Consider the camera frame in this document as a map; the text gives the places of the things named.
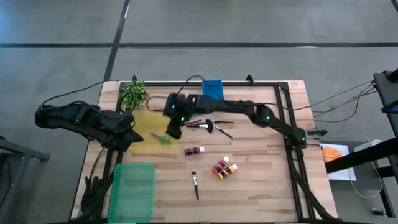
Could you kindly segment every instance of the wooden tabletop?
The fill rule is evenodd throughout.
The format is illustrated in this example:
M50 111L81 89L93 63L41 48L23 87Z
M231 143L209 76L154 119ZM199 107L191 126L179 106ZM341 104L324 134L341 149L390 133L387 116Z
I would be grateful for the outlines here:
M304 82L288 81L294 108L308 106ZM99 106L102 110L115 110L119 82L104 83ZM177 87L147 87L151 95L167 96ZM200 87L186 87L183 93L201 94ZM270 87L224 87L226 100L252 100L276 103L275 91ZM153 100L153 108L163 108L165 100ZM278 116L276 106L269 105ZM144 105L134 115L152 113ZM285 146L282 135L271 128L260 128L243 114L212 113L200 119L234 121L220 124L220 128L234 138L219 131L209 134L204 129L182 128L182 138L173 146L131 149L124 153L123 162L152 162L157 180L153 222L294 222L297 221L290 183ZM295 111L297 126L313 128L310 108ZM205 153L185 156L183 149L205 147ZM90 141L76 193L71 218L75 218L85 190L84 177L89 176L93 163L102 150L96 141ZM337 217L335 203L318 146L304 150L310 189L326 210ZM95 169L101 177L106 153ZM213 166L224 156L228 165L237 164L238 170L225 180L212 173ZM197 172L200 199L196 200L191 171ZM105 196L103 217L108 214L109 196ZM304 194L300 191L305 217L308 217Z

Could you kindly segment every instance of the potted plant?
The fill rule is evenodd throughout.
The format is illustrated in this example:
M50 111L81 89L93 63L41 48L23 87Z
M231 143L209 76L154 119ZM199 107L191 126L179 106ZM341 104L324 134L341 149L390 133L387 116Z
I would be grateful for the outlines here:
M126 111L136 108L148 99L149 94L144 87L144 81L137 80L134 75L132 82L120 92L120 103Z

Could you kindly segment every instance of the green plastic tray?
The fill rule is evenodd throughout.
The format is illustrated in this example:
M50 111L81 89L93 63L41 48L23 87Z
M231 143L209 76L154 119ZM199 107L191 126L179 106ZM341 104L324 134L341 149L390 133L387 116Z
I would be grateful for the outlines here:
M146 223L154 216L155 165L118 164L114 169L109 223Z

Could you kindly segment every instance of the blue container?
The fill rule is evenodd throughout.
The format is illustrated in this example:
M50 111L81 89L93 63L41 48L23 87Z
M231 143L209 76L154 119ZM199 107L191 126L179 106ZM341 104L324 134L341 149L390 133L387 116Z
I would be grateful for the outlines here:
M203 80L201 83L203 94L216 100L224 99L222 80Z

